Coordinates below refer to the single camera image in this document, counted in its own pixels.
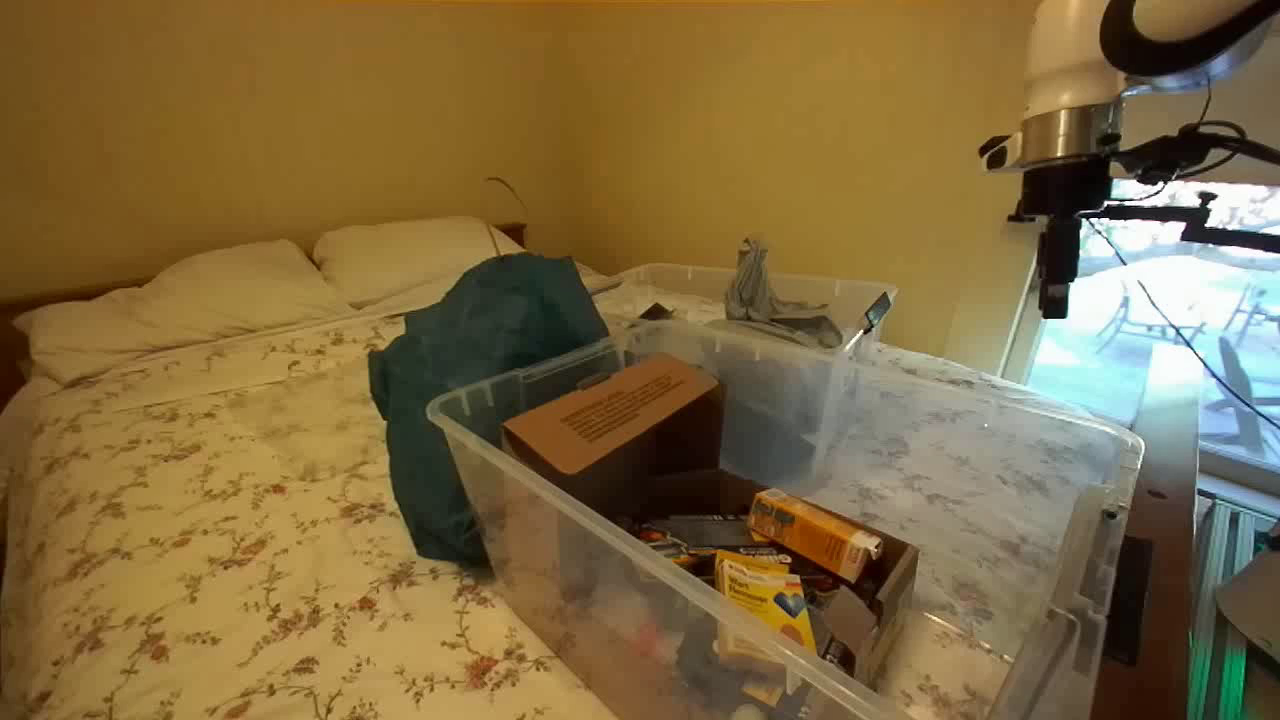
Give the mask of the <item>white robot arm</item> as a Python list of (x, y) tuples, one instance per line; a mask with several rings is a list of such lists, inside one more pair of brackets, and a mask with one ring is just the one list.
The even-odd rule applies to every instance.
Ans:
[(1022, 178), (1011, 223), (1037, 223), (1037, 303), (1068, 317), (1081, 223), (1104, 218), (1114, 171), (1139, 184), (1211, 171), (1211, 158), (1277, 164), (1280, 153), (1223, 121), (1123, 144), (1130, 98), (1218, 89), (1253, 60), (1280, 0), (1040, 0), (1029, 34), (1025, 116), (982, 162)]

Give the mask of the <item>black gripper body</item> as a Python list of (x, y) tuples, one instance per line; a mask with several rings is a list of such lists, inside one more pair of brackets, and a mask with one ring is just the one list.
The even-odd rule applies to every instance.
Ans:
[(1081, 221), (1114, 197), (1104, 162), (1064, 162), (1022, 178), (1015, 221), (1037, 223), (1037, 303), (1045, 320), (1068, 317), (1081, 269)]

